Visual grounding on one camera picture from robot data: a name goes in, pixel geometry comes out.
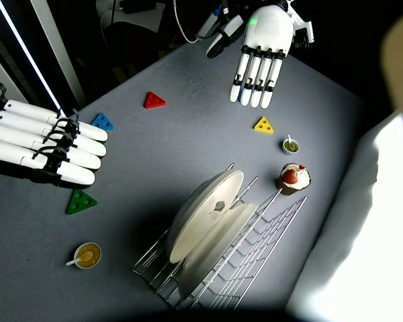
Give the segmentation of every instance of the strawberry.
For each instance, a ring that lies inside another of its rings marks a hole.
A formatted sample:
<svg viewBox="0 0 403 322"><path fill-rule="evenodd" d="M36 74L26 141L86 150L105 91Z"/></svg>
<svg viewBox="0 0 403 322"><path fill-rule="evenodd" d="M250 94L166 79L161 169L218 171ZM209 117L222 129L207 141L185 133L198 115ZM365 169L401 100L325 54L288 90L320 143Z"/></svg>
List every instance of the strawberry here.
<svg viewBox="0 0 403 322"><path fill-rule="evenodd" d="M290 169L287 172L285 172L282 176L282 181L288 184L297 183L296 171Z"/></svg>

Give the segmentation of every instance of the triangular toy with holes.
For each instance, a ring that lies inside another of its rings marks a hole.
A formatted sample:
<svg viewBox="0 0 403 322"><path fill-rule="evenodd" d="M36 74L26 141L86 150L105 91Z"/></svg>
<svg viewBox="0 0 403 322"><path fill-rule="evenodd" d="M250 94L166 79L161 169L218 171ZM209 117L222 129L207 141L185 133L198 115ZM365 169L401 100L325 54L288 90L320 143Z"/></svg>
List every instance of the triangular toy with holes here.
<svg viewBox="0 0 403 322"><path fill-rule="evenodd" d="M91 125L99 127L101 129L115 129L115 126L112 122L107 118L107 116L103 113L98 113L95 117L94 121L91 122Z"/></svg>
<svg viewBox="0 0 403 322"><path fill-rule="evenodd" d="M254 126L255 131L273 134L274 130L273 127L270 125L269 120L263 116L257 124Z"/></svg>
<svg viewBox="0 0 403 322"><path fill-rule="evenodd" d="M82 190L76 189L73 191L69 207L67 208L67 215L78 213L79 211L86 210L96 205L98 205L98 202L95 199L91 198Z"/></svg>
<svg viewBox="0 0 403 322"><path fill-rule="evenodd" d="M145 99L145 109L166 105L166 101L153 92L149 92Z"/></svg>

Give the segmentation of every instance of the spoon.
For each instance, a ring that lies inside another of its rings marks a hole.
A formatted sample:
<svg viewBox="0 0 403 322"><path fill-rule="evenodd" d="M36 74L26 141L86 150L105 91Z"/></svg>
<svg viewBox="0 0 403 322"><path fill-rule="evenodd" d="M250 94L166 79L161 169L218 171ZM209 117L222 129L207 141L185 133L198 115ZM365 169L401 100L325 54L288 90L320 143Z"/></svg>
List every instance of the spoon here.
<svg viewBox="0 0 403 322"><path fill-rule="evenodd" d="M290 150L295 150L296 146L291 142L291 136L288 134L288 146Z"/></svg>
<svg viewBox="0 0 403 322"><path fill-rule="evenodd" d="M70 262L67 262L66 266L70 266L72 264L76 264L79 262L86 262L87 260L92 259L93 256L94 256L93 252L91 250L87 250L86 252L83 252L82 255L80 255L75 260L71 260Z"/></svg>

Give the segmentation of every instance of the metal wire rack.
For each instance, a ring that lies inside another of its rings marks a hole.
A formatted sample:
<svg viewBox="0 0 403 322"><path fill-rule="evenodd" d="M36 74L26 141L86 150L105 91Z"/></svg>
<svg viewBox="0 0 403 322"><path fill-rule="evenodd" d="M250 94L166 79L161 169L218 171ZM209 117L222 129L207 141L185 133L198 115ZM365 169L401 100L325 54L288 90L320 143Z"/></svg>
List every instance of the metal wire rack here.
<svg viewBox="0 0 403 322"><path fill-rule="evenodd" d="M236 197L232 207L244 203L243 195L257 179L258 176ZM154 288L154 293L174 309L237 308L307 199L303 197L272 216L267 210L280 192L281 189L260 205L216 265L186 299L182 300L178 292L184 260L171 264L165 251L169 230L137 261L133 271L143 277Z"/></svg>

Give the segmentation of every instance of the chocolate cupcake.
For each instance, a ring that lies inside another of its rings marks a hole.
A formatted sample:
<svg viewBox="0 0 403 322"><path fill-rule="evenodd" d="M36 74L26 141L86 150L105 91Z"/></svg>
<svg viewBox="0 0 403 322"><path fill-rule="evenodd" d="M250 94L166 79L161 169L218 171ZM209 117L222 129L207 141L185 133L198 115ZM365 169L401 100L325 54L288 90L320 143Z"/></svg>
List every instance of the chocolate cupcake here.
<svg viewBox="0 0 403 322"><path fill-rule="evenodd" d="M305 189L310 184L310 175L305 166L288 163L276 181L276 187L282 188L281 194L289 196Z"/></svg>

